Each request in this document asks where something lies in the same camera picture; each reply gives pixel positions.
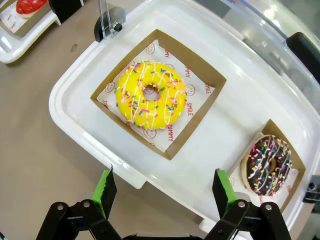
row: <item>brown cardboard tray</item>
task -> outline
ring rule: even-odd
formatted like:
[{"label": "brown cardboard tray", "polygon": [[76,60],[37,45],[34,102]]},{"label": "brown cardboard tray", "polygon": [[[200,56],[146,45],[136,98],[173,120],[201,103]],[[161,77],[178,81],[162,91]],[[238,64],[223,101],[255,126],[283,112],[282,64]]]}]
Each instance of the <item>brown cardboard tray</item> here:
[{"label": "brown cardboard tray", "polygon": [[[0,13],[5,10],[6,8],[16,8],[14,2],[16,0],[8,0],[1,8]],[[5,24],[0,21],[0,26],[3,27],[8,33],[14,34],[18,37],[24,37],[32,28],[33,26],[39,22],[39,20],[46,15],[51,10],[51,7],[49,5],[49,2],[47,2],[45,5],[43,5],[33,16],[31,16],[15,33],[10,31]]]},{"label": "brown cardboard tray", "polygon": [[302,162],[301,158],[297,154],[296,150],[293,148],[291,145],[290,141],[286,138],[286,136],[283,134],[283,132],[278,128],[278,126],[271,120],[269,119],[255,134],[255,136],[252,138],[251,142],[248,144],[248,146],[245,148],[245,151],[243,151],[242,155],[240,158],[237,160],[236,164],[228,171],[228,176],[231,176],[231,174],[235,171],[236,167],[238,165],[242,164],[242,160],[246,159],[248,155],[250,154],[252,146],[259,140],[263,135],[274,135],[277,136],[284,141],[286,141],[289,145],[289,148],[291,150],[291,161],[292,161],[292,168],[298,170],[298,174],[296,176],[296,179],[294,181],[293,186],[291,187],[291,190],[289,192],[289,195],[285,199],[283,205],[280,207],[281,212],[285,210],[287,207],[288,203],[290,202],[291,198],[295,194],[304,174],[306,171],[306,167],[304,163]]},{"label": "brown cardboard tray", "polygon": [[[176,137],[176,139],[170,144],[165,152],[162,152],[157,147],[150,144],[147,140],[136,133],[132,128],[127,126],[119,117],[112,113],[107,107],[97,100],[99,94],[111,83],[115,77],[134,59],[140,52],[142,52],[150,43],[154,40],[158,40],[159,46],[173,54],[179,61],[184,63],[199,79],[205,84],[214,87],[214,91],[210,94],[208,99],[200,107],[197,113],[189,121],[182,132]],[[142,40],[132,51],[130,51],[122,61],[110,72],[110,74],[103,80],[91,96],[91,100],[113,121],[119,126],[125,129],[129,134],[146,145],[151,150],[155,151],[164,158],[171,160],[182,146],[186,143],[188,138],[197,128],[201,120],[204,118],[208,110],[211,108],[216,98],[218,97],[221,89],[223,88],[226,79],[209,63],[203,60],[196,53],[191,51],[182,43],[178,42],[166,33],[156,29],[144,40]]]}]

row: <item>chocolate glazed donut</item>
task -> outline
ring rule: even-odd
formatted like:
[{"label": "chocolate glazed donut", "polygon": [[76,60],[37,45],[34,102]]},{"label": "chocolate glazed donut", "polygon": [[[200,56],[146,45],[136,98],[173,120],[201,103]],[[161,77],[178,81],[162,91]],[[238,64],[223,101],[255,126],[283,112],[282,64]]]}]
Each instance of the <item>chocolate glazed donut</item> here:
[{"label": "chocolate glazed donut", "polygon": [[285,183],[291,167],[289,145],[274,135],[265,135],[242,160],[241,173],[248,189],[272,196]]}]

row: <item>donut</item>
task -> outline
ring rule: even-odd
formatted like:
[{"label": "donut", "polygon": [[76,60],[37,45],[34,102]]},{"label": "donut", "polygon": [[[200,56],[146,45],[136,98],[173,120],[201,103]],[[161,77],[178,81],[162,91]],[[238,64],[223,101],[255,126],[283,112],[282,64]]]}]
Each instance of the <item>donut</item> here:
[{"label": "donut", "polygon": [[17,0],[16,12],[23,18],[32,17],[48,0]]},{"label": "donut", "polygon": [[292,167],[288,143],[274,135],[265,135],[241,162],[245,186],[258,195],[272,196],[288,178]]},{"label": "donut", "polygon": [[[157,89],[157,100],[144,96],[147,87]],[[173,124],[187,102],[184,80],[160,62],[142,61],[129,66],[115,89],[121,114],[142,129],[159,129]]]}]

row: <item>table surface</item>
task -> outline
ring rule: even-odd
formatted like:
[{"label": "table surface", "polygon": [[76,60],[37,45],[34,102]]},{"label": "table surface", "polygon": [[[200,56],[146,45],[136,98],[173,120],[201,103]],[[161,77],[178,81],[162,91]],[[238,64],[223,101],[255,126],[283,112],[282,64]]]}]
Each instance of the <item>table surface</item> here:
[{"label": "table surface", "polygon": [[[142,0],[112,0],[126,12]],[[52,121],[50,92],[69,66],[95,40],[96,0],[63,25],[49,27],[11,64],[0,63],[0,231],[9,240],[36,238],[50,205],[89,198],[106,167]],[[140,233],[191,233],[204,237],[201,218],[146,183],[134,189],[115,177],[117,196],[110,221],[122,237]],[[304,204],[292,228],[301,232],[312,204]],[[77,239],[90,239],[81,233]]]}]

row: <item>white plastic tray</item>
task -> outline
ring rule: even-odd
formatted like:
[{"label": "white plastic tray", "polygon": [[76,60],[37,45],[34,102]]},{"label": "white plastic tray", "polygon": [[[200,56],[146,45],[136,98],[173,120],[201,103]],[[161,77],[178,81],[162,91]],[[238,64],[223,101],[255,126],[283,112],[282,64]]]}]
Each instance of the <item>white plastic tray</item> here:
[{"label": "white plastic tray", "polygon": [[23,37],[10,34],[0,26],[0,62],[9,64],[20,58],[40,37],[40,35],[54,22],[61,25],[57,15],[50,10]]},{"label": "white plastic tray", "polygon": [[[129,135],[90,100],[117,63],[154,29],[186,45],[227,79],[214,105],[171,161]],[[200,227],[206,232],[219,220],[211,190],[215,169],[228,170],[271,118],[306,166],[283,213],[290,229],[319,162],[320,117],[289,78],[276,74],[241,39],[196,2],[147,0],[127,16],[115,38],[94,42],[60,78],[49,99],[51,117],[135,188],[148,181],[203,217]]]}]

